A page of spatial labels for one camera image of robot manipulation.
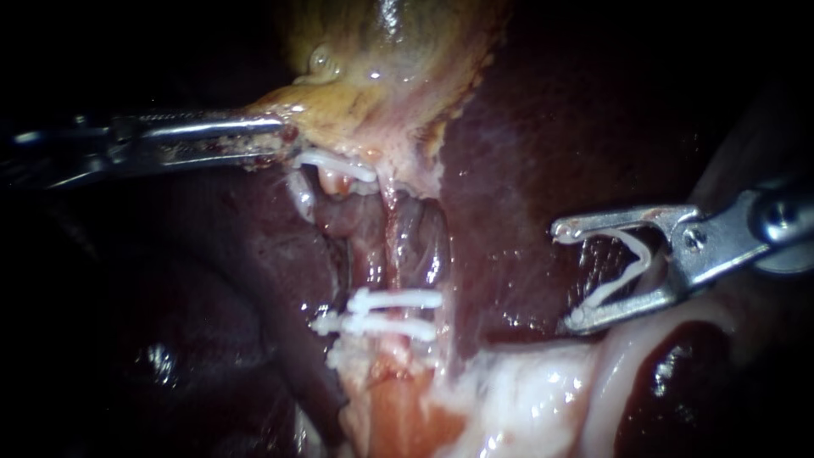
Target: surgical clip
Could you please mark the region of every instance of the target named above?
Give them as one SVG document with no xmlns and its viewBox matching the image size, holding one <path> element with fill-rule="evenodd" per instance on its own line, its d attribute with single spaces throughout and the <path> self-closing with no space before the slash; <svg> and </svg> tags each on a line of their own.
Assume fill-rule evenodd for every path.
<svg viewBox="0 0 814 458">
<path fill-rule="evenodd" d="M 608 304 L 601 299 L 590 301 L 589 296 L 565 317 L 561 323 L 565 329 L 560 327 L 561 331 L 590 334 L 664 310 L 703 291 L 718 277 L 755 262 L 760 268 L 761 262 L 771 260 L 764 263 L 764 271 L 810 270 L 814 267 L 812 196 L 811 189 L 780 193 L 756 189 L 743 191 L 732 205 L 709 217 L 704 217 L 694 205 L 665 205 L 576 215 L 554 221 L 550 233 L 556 242 L 577 243 L 594 235 L 621 238 L 640 258 L 637 262 L 643 264 L 634 275 L 620 279 L 621 282 L 629 282 L 644 273 L 652 255 L 646 245 L 623 230 L 654 227 L 664 235 L 669 248 L 665 254 L 666 276 L 658 288 Z M 786 237 L 774 235 L 778 232 Z"/>
</svg>

